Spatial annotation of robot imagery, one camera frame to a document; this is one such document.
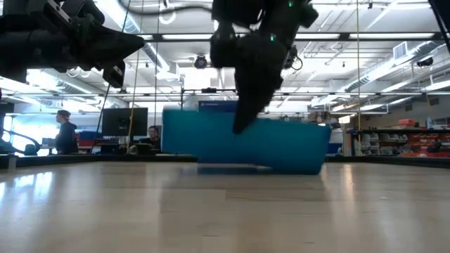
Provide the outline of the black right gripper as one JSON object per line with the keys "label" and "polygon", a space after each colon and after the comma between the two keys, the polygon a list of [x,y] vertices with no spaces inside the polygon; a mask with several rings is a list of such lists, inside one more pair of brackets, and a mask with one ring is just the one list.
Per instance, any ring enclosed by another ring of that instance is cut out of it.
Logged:
{"label": "black right gripper", "polygon": [[231,23],[222,21],[210,38],[212,67],[233,67],[237,82],[256,77],[262,81],[236,83],[238,101],[233,133],[241,134],[271,102],[283,82],[281,70],[288,55],[287,48],[274,35],[263,37],[259,32],[239,36]]}

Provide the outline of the blue plastic bin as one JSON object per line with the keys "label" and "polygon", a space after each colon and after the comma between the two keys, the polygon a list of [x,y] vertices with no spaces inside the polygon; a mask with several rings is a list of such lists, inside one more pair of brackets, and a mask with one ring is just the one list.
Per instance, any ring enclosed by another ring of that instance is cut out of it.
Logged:
{"label": "blue plastic bin", "polygon": [[255,164],[294,174],[319,174],[331,128],[257,118],[234,134],[234,114],[165,109],[162,151],[190,155],[202,163]]}

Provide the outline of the blue cardboard box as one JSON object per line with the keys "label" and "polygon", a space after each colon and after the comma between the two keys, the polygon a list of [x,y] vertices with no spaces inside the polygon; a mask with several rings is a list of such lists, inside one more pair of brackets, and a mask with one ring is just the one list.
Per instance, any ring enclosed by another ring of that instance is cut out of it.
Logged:
{"label": "blue cardboard box", "polygon": [[237,108],[235,100],[200,100],[198,102],[199,112],[224,112],[234,113]]}

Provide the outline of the black computer monitor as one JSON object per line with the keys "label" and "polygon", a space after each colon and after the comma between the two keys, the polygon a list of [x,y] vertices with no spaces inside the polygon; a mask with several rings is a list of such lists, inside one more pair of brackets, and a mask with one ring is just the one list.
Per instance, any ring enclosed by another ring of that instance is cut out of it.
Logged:
{"label": "black computer monitor", "polygon": [[103,111],[101,133],[104,136],[145,136],[147,129],[147,108],[113,108]]}

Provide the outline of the standing person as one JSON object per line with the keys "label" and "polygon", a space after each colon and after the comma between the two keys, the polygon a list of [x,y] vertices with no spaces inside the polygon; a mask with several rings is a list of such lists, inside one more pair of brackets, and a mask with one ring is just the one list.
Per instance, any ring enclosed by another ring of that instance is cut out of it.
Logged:
{"label": "standing person", "polygon": [[60,155],[78,153],[75,134],[77,126],[70,122],[70,115],[67,110],[59,110],[56,114],[56,121],[60,124],[59,133],[56,136],[56,150]]}

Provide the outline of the seated person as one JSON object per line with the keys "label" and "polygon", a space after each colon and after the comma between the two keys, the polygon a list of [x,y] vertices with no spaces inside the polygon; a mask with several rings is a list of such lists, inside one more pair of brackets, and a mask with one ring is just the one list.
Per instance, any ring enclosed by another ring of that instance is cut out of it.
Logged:
{"label": "seated person", "polygon": [[150,145],[154,150],[160,150],[160,134],[156,126],[150,126],[148,128],[148,136],[139,140],[139,143],[144,143]]}

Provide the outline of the storage shelving with bins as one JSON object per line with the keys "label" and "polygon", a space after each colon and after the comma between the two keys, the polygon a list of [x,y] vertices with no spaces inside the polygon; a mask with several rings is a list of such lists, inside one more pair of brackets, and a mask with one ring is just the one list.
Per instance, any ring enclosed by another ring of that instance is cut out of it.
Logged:
{"label": "storage shelving with bins", "polygon": [[387,128],[351,129],[353,156],[450,158],[450,124],[417,122],[402,119]]}

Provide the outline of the black aluminium table frame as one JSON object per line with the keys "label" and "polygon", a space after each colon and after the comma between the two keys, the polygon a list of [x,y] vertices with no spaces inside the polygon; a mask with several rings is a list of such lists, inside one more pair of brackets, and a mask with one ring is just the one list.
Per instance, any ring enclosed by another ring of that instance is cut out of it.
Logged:
{"label": "black aluminium table frame", "polygon": [[[50,155],[25,156],[0,155],[0,169],[10,164],[19,167],[37,167],[58,164],[76,164],[87,162],[197,162],[194,157],[181,155]],[[326,157],[324,162],[336,163],[375,163],[395,164],[413,167],[433,167],[450,169],[450,158],[431,157]]]}

